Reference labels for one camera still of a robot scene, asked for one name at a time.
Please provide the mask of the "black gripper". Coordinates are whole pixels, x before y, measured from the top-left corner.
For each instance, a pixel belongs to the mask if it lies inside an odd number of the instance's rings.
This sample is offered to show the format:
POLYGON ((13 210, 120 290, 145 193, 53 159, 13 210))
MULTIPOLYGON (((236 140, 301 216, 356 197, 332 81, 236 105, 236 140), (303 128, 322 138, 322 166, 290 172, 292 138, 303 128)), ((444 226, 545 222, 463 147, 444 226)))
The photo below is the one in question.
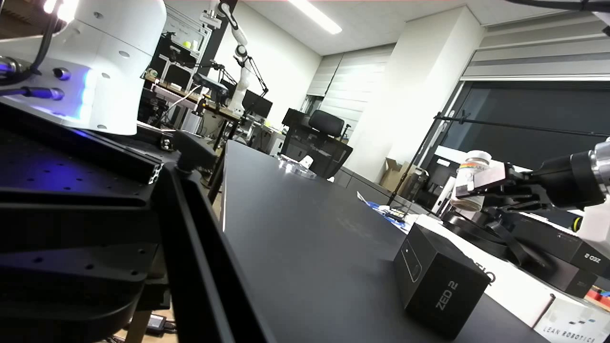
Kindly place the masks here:
MULTIPOLYGON (((509 180, 524 178, 526 170, 492 161, 486 170, 475 176, 475 189, 471 195, 484 187, 499 185, 509 180)), ((593 159, 589 153, 576 153, 562 159, 547 161, 530 174, 530 180, 541 185, 549 201, 557 208, 585 208, 597 206, 606 201, 606 193, 593 170, 593 159)), ((469 212, 484 210, 538 210, 545 206, 545 201, 532 195, 490 195, 490 197, 465 197, 456 199, 454 206, 469 212)))

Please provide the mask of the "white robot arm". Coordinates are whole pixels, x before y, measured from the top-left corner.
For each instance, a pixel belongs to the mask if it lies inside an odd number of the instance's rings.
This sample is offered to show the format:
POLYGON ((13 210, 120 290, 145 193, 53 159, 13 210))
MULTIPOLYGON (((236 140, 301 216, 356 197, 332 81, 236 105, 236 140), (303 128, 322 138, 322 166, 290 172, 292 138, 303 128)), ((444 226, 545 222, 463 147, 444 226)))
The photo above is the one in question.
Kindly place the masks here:
POLYGON ((133 136, 164 24, 164 0, 2 0, 0 105, 133 136))

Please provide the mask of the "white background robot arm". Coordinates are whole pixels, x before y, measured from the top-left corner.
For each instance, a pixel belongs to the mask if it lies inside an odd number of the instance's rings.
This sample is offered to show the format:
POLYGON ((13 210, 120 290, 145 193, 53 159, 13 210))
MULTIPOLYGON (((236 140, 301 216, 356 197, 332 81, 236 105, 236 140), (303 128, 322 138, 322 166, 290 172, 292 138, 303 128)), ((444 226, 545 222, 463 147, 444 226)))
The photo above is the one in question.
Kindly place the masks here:
MULTIPOLYGON (((250 77, 255 77, 261 90, 267 92, 265 81, 248 52, 248 41, 227 0, 210 0, 202 20, 215 29, 223 24, 231 27, 236 41, 234 62, 240 65, 240 79, 229 96, 227 109, 242 113, 242 98, 250 77)), ((507 163, 488 163, 480 172, 473 172, 467 182, 457 185, 457 199, 496 197, 503 199, 507 208, 585 208, 602 205, 606 201, 606 182, 595 172, 595 155, 599 151, 600 145, 591 153, 545 163, 534 172, 517 172, 507 163)))

